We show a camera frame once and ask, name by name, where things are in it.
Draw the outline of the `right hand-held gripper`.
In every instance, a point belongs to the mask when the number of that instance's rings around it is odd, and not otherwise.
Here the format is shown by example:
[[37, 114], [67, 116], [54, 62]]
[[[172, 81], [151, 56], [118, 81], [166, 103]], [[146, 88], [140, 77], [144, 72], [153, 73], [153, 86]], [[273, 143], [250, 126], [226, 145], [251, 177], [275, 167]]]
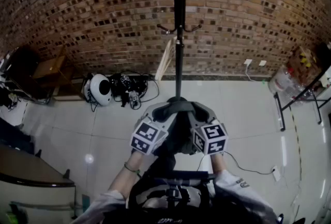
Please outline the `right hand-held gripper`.
[[228, 134], [223, 124], [209, 107], [194, 102], [194, 111], [188, 112], [193, 144], [204, 155], [222, 153], [228, 142]]

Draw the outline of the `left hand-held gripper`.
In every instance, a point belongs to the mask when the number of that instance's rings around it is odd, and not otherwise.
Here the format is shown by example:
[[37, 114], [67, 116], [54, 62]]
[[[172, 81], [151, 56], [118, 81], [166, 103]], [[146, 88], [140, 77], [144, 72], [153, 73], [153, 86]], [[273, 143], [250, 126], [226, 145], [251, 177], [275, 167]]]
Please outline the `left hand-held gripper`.
[[168, 114], [169, 103], [149, 106], [138, 119], [131, 134], [130, 147], [141, 154], [152, 154], [169, 136], [177, 113]]

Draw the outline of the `black and gray backpack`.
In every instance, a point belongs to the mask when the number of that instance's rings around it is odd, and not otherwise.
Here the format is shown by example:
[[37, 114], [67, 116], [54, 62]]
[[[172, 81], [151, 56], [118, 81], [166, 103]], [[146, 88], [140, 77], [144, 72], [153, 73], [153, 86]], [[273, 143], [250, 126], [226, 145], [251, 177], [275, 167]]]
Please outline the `black and gray backpack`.
[[152, 153], [156, 160], [134, 185], [127, 208], [212, 207], [207, 185], [215, 177], [207, 172], [174, 169], [176, 154], [199, 152], [193, 144], [193, 129], [188, 119], [188, 112], [194, 111], [194, 101], [163, 103], [170, 104], [169, 115], [177, 113], [176, 121], [167, 139]]

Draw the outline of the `black metal coat rack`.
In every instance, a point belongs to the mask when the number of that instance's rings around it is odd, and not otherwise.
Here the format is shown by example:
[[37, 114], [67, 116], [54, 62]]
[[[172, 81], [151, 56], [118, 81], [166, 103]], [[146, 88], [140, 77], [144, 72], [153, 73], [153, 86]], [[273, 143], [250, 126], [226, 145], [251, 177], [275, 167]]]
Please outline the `black metal coat rack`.
[[186, 29], [186, 0], [174, 0], [174, 29], [170, 30], [158, 24], [157, 27], [162, 29], [166, 34], [175, 33], [175, 96], [170, 98], [168, 102], [183, 100], [181, 97], [182, 76], [183, 76], [183, 58], [184, 58], [184, 43], [183, 33], [192, 33], [202, 27], [201, 24], [193, 29]]

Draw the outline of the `person's left forearm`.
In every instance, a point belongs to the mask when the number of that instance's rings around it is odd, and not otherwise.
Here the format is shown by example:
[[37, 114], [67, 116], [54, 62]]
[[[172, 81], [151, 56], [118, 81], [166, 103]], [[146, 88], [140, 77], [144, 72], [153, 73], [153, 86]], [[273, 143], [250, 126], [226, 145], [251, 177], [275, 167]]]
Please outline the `person's left forearm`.
[[138, 177], [143, 158], [143, 154], [134, 151], [113, 180], [108, 191], [99, 195], [88, 209], [71, 224], [98, 224], [103, 221], [106, 213], [124, 208]]

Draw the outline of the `person's right forearm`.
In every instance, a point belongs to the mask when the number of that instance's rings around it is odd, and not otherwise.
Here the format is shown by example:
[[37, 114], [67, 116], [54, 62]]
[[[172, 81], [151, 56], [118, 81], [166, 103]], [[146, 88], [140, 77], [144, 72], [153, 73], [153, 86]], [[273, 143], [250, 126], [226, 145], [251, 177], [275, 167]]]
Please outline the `person's right forearm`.
[[228, 171], [222, 154], [210, 156], [215, 195], [212, 206], [236, 204], [262, 218], [262, 224], [277, 224], [277, 216], [270, 206], [242, 177]]

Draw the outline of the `small black marked device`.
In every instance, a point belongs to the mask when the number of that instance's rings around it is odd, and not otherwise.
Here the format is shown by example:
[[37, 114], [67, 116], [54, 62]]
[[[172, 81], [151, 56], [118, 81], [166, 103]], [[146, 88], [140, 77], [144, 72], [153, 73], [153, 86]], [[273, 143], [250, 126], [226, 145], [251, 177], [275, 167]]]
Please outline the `small black marked device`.
[[138, 110], [141, 107], [140, 96], [136, 91], [129, 92], [129, 103], [133, 110]]

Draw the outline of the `white round helmet device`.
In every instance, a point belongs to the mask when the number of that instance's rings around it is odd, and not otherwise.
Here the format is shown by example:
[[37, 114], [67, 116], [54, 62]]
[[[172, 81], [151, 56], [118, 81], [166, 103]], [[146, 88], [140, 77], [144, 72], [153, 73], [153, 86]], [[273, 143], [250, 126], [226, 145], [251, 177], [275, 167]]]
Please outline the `white round helmet device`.
[[100, 106], [106, 107], [112, 100], [111, 83], [106, 76], [100, 73], [92, 77], [88, 91], [92, 102]]

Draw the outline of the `clear plastic water bottles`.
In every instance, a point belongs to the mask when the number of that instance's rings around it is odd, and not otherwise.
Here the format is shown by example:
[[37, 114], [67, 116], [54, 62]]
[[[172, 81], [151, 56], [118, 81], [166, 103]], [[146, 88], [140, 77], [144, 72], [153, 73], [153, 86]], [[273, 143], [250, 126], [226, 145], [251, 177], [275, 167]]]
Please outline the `clear plastic water bottles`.
[[287, 104], [295, 99], [308, 86], [321, 69], [308, 69], [307, 72], [298, 72], [290, 63], [283, 64], [268, 83], [272, 94], [277, 93], [282, 103]]

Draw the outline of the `person's dark torso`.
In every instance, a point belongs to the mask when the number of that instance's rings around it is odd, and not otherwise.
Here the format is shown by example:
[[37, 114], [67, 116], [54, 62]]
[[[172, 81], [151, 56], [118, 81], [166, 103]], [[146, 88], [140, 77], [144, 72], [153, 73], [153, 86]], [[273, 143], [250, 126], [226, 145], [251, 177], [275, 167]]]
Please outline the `person's dark torso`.
[[125, 208], [104, 214], [102, 224], [262, 224], [262, 218], [236, 204], [209, 208]]

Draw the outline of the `cardboard box with yellow print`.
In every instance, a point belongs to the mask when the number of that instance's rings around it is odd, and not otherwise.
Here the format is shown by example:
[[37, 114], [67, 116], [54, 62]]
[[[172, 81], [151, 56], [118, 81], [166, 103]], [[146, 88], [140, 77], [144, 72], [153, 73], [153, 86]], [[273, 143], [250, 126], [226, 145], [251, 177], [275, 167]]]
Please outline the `cardboard box with yellow print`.
[[287, 66], [297, 78], [316, 77], [321, 72], [315, 53], [305, 47], [297, 47], [293, 51]]

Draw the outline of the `gray desk with dark edge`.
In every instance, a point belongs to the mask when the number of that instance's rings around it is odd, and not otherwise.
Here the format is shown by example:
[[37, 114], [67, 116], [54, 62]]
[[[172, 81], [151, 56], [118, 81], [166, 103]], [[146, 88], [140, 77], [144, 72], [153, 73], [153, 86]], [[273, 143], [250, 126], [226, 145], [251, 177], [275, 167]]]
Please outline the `gray desk with dark edge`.
[[0, 145], [0, 224], [11, 201], [25, 204], [29, 224], [70, 224], [76, 185], [40, 157]]

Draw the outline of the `green item under desk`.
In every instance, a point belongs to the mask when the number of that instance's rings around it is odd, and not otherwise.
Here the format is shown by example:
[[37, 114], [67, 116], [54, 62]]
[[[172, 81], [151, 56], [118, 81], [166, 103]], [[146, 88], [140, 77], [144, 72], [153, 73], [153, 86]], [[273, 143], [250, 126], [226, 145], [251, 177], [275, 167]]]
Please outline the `green item under desk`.
[[9, 203], [10, 211], [6, 212], [9, 224], [29, 224], [28, 215], [24, 203], [11, 201]]

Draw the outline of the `black metal table frame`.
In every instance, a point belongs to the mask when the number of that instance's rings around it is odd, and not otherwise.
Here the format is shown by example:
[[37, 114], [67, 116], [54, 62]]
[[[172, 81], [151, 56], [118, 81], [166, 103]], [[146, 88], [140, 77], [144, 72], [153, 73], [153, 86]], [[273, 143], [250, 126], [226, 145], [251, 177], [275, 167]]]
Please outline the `black metal table frame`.
[[294, 100], [291, 102], [284, 104], [280, 101], [279, 96], [277, 93], [273, 94], [273, 97], [276, 102], [276, 107], [277, 107], [277, 113], [278, 113], [278, 120], [280, 124], [280, 131], [285, 131], [286, 126], [285, 126], [285, 119], [284, 119], [284, 111], [286, 109], [291, 108], [293, 105], [299, 105], [301, 103], [305, 102], [313, 102], [316, 106], [317, 110], [317, 116], [318, 116], [318, 124], [322, 124], [322, 117], [321, 117], [321, 111], [320, 109], [325, 106], [329, 101], [331, 101], [331, 97], [328, 99], [317, 99], [317, 96], [314, 92], [314, 87], [320, 80], [323, 78], [323, 76], [327, 73], [327, 71], [331, 68], [331, 64], [328, 65], [328, 68], [323, 68], [321, 72], [318, 74], [317, 77], [308, 85], [306, 88], [298, 95], [295, 97]]

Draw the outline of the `black chair with metal frame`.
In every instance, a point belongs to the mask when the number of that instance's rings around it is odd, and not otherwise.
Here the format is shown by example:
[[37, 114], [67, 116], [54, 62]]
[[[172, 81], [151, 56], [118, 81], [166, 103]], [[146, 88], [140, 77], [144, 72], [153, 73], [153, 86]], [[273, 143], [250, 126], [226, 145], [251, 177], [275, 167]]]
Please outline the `black chair with metal frame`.
[[37, 104], [48, 104], [51, 91], [41, 87], [33, 79], [39, 65], [39, 57], [29, 46], [17, 47], [6, 53], [0, 63], [3, 84], [18, 97]]

